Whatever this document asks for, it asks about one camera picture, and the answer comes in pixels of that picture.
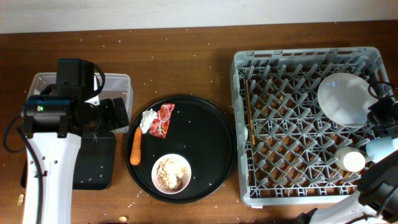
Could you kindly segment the blue cup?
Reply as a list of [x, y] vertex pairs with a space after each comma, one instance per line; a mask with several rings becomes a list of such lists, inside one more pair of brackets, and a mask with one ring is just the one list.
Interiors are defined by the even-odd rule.
[[366, 153], [378, 163], [397, 150], [397, 138], [390, 136], [371, 140], [366, 144]]

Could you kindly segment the grey plate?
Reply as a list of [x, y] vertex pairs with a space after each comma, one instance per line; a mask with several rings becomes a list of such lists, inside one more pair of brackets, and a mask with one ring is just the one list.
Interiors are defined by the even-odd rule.
[[318, 87], [321, 110], [331, 121], [350, 128], [365, 126], [369, 107], [377, 102], [375, 91], [357, 75], [335, 73]]

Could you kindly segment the white cup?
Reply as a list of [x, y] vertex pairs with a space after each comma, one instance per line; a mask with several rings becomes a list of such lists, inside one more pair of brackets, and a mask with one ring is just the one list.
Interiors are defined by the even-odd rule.
[[342, 147], [335, 152], [336, 165], [348, 172], [358, 172], [365, 167], [364, 156], [353, 147]]

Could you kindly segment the white plastic fork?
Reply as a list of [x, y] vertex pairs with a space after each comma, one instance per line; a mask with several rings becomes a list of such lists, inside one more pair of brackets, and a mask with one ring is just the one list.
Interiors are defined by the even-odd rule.
[[247, 141], [249, 136], [249, 130], [248, 127], [244, 127], [244, 140]]

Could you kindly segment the wooden chopstick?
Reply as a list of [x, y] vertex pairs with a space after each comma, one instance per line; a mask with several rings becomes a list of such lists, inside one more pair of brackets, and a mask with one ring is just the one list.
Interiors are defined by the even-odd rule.
[[252, 110], [251, 110], [251, 101], [250, 101], [250, 92], [249, 92], [249, 85], [248, 80], [245, 82], [246, 87], [246, 101], [247, 101], [247, 108], [248, 108], [248, 116], [249, 116], [249, 128], [250, 128], [250, 135], [251, 135], [251, 144], [255, 146], [255, 136], [254, 136], [254, 123], [252, 120]]

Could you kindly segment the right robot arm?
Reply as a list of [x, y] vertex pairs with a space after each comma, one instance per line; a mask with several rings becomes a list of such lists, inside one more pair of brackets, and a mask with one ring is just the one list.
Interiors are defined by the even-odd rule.
[[[368, 120], [380, 134], [397, 139], [397, 103], [384, 97], [369, 107]], [[394, 223], [397, 221], [397, 151], [360, 178], [357, 191], [331, 207], [301, 213], [294, 223]]]

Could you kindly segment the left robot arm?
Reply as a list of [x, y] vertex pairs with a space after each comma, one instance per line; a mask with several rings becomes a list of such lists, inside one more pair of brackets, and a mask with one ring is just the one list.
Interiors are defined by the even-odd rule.
[[56, 82], [27, 99], [17, 128], [28, 158], [23, 223], [70, 223], [81, 140], [129, 125], [122, 98], [96, 99], [105, 80], [93, 62], [60, 59]]

